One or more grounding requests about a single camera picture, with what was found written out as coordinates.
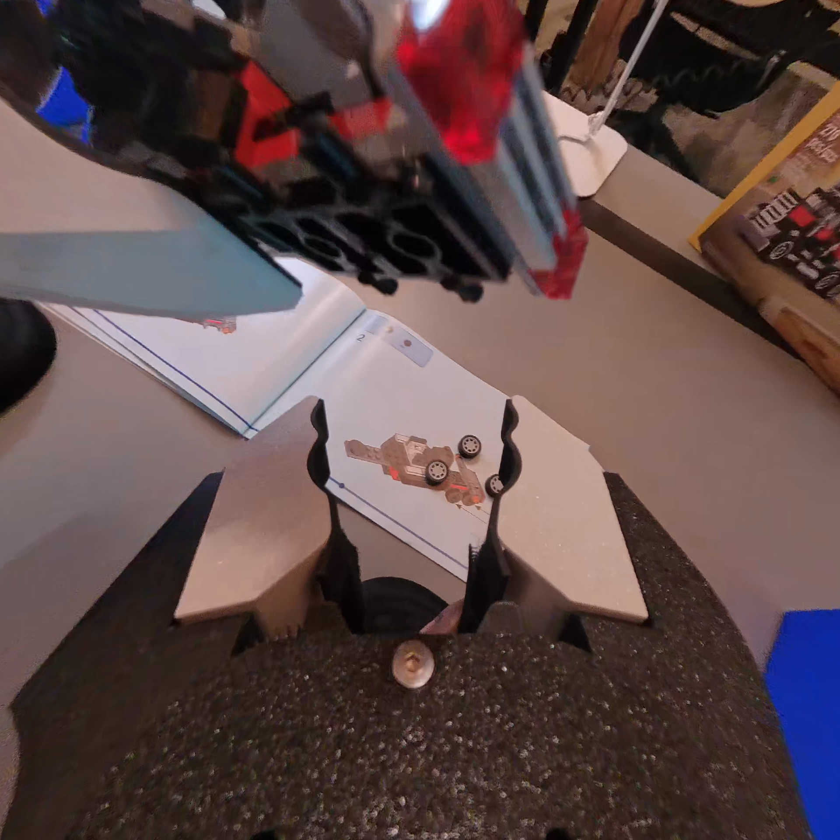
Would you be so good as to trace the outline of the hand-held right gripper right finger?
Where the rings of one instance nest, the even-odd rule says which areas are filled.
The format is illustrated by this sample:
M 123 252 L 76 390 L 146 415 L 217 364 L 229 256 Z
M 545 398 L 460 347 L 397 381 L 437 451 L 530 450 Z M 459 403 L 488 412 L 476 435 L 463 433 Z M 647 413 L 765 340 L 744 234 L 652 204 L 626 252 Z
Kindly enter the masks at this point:
M 573 616 L 645 625 L 649 611 L 603 468 L 588 444 L 522 396 L 501 427 L 501 492 L 469 562 L 459 631 L 490 630 L 510 604 L 513 626 L 561 636 Z

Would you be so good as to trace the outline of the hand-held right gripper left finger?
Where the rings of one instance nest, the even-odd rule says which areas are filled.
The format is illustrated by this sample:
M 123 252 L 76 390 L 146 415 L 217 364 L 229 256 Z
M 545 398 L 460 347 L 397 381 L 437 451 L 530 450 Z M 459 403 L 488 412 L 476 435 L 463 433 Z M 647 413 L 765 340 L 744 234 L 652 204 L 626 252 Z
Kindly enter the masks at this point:
M 359 555 L 327 488 L 322 399 L 305 397 L 243 447 L 222 475 L 174 619 L 250 617 L 268 639 L 296 635 L 334 604 L 363 629 Z

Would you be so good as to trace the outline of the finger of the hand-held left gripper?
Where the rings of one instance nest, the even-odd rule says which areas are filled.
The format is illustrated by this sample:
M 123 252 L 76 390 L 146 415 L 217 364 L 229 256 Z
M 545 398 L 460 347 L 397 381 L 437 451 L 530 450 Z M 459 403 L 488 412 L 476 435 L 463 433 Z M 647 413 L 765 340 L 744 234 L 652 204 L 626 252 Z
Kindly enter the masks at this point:
M 388 48 L 388 2 L 264 3 L 259 63 L 290 100 L 382 97 L 378 64 Z
M 291 310 L 301 288 L 181 194 L 68 149 L 2 101 L 1 294 L 205 320 Z

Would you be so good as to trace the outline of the red black grey lego truck model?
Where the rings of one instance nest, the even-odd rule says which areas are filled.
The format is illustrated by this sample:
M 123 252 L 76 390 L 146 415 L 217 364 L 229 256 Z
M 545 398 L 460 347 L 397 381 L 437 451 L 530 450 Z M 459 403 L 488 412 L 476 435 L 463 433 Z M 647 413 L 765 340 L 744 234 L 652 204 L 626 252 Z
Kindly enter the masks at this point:
M 522 278 L 571 296 L 587 246 L 515 2 L 388 2 L 384 95 L 290 100 L 259 63 L 265 2 L 56 2 L 56 57 L 97 121 L 252 249 L 393 294 Z

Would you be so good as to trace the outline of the black lego tire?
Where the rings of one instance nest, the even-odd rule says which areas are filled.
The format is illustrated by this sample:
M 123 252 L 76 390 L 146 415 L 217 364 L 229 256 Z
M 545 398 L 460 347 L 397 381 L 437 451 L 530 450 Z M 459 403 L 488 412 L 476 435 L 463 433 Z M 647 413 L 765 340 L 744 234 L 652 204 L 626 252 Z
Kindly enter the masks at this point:
M 448 606 L 425 586 L 393 576 L 363 581 L 362 596 L 369 635 L 417 635 Z

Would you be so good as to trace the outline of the open lego instruction booklet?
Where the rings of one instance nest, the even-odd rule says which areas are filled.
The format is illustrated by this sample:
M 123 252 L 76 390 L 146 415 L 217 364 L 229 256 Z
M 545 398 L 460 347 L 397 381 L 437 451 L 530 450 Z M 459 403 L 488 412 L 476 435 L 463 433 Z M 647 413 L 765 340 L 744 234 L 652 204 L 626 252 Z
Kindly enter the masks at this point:
M 288 311 L 188 322 L 46 309 L 242 438 L 321 399 L 333 495 L 465 581 L 487 535 L 507 397 L 341 279 L 278 262 L 302 287 Z

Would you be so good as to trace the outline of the lego set cardboard box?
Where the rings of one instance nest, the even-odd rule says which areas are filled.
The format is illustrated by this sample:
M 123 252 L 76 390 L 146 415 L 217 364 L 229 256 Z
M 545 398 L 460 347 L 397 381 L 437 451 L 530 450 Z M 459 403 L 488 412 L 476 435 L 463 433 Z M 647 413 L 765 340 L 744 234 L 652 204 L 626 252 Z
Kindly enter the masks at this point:
M 689 243 L 839 393 L 839 85 Z

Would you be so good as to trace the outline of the black round object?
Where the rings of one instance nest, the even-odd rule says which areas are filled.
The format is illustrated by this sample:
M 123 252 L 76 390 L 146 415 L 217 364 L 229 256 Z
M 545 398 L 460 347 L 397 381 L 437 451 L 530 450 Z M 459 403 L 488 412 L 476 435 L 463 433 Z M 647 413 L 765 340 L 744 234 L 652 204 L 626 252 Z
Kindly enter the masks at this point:
M 28 301 L 1 300 L 1 414 L 24 400 L 49 372 L 56 331 Z

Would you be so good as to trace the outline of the blue plastic tray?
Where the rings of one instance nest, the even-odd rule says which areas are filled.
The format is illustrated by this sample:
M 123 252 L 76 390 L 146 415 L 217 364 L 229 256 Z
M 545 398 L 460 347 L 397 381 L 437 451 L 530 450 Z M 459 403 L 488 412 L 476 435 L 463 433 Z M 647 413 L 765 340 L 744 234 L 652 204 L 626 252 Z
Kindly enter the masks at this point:
M 839 838 L 839 611 L 783 615 L 765 682 L 817 839 Z

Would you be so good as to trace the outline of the white lamp stand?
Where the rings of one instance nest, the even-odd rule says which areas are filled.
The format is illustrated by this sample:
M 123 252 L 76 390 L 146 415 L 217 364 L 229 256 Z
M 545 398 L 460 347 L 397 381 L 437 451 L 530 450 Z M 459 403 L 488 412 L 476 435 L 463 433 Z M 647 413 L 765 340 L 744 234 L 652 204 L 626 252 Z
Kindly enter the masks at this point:
M 585 114 L 548 91 L 543 93 L 555 143 L 571 188 L 579 198 L 593 197 L 627 152 L 625 139 L 614 129 L 609 129 L 606 122 L 613 114 L 667 5 L 667 1 L 654 2 L 653 11 L 600 111 Z

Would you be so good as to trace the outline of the black patterned rug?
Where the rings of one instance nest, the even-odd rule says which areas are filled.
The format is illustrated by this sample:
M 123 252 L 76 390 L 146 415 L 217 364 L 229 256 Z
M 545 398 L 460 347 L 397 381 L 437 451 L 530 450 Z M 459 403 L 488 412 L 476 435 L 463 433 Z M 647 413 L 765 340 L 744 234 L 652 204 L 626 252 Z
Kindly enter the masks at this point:
M 621 38 L 604 92 L 558 93 L 600 111 L 654 8 Z M 725 196 L 838 83 L 838 2 L 668 2 L 606 126 Z

